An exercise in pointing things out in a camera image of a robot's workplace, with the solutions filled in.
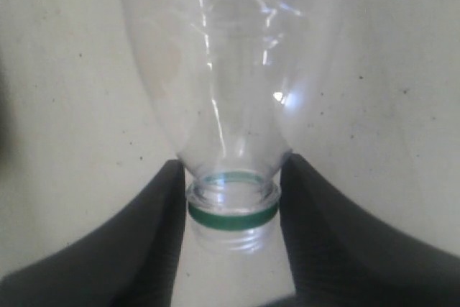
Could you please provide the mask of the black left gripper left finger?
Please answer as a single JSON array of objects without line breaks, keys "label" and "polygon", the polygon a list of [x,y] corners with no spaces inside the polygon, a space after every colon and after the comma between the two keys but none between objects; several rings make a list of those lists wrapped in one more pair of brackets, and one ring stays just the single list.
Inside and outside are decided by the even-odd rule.
[{"label": "black left gripper left finger", "polygon": [[185,171],[168,160],[119,213],[1,279],[2,306],[171,306],[185,231]]}]

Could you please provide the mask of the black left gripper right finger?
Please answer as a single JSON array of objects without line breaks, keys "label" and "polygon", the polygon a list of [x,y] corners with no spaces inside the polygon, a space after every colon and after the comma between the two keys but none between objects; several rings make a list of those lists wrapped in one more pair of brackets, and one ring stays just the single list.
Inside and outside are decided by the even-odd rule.
[{"label": "black left gripper right finger", "polygon": [[294,306],[457,306],[459,257],[347,198],[301,155],[284,163],[280,225]]}]

